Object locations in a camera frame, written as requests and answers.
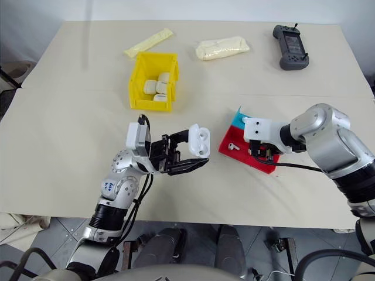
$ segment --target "table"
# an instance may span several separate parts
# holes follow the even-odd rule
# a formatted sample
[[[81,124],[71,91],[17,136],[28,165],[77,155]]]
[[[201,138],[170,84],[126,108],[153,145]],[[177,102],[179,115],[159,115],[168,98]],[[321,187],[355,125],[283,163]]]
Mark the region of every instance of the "table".
[[[152,138],[198,123],[211,131],[211,156],[192,173],[155,178],[137,219],[353,228],[356,218],[344,195],[323,174],[278,167],[267,175],[217,152],[241,105],[251,116],[288,121],[319,102],[347,113],[353,131],[375,151],[375,133],[364,126],[375,118],[373,96],[340,28],[300,24],[310,66],[282,71],[274,25],[64,23],[0,123],[0,211],[92,215],[128,123],[144,113],[129,108],[126,87],[134,60],[122,51],[168,27],[176,36],[152,51],[179,54],[180,81],[171,114],[146,112]],[[84,30],[90,31],[88,43]],[[251,51],[216,61],[195,58],[195,42],[232,35],[243,36]],[[83,46],[89,46],[86,52]],[[187,146],[182,156],[190,157]],[[281,159],[314,165],[306,153]]]

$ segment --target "gray floor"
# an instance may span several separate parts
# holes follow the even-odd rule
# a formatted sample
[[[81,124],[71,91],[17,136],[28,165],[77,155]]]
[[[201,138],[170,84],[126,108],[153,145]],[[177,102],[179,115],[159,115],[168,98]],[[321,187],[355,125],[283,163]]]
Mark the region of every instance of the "gray floor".
[[[49,229],[40,232],[32,246],[42,248],[56,264],[63,268],[82,235],[87,221],[78,218],[52,218]],[[186,254],[183,263],[195,263],[213,266],[216,251],[216,231],[218,225],[212,224],[185,224],[173,222],[145,222],[138,221],[129,236],[134,239],[141,234],[155,234],[166,227],[185,228],[188,232]],[[272,254],[264,244],[268,227],[235,226],[241,236],[248,268],[255,268],[259,273],[268,274],[272,270],[288,271],[288,260],[285,252]],[[348,249],[360,252],[360,245],[355,234],[336,234],[329,229],[302,229],[302,228],[274,228],[281,237],[294,237],[297,245],[298,259],[318,249]],[[23,252],[8,246],[0,246],[0,261],[10,260],[19,262]],[[345,258],[325,258],[314,262],[305,274],[306,281],[339,281],[349,280],[355,273],[358,263]],[[27,269],[43,273],[48,267],[38,256],[33,256],[27,263]],[[8,268],[0,269],[0,280],[8,280],[12,271]],[[273,275],[271,281],[290,281],[290,277]]]

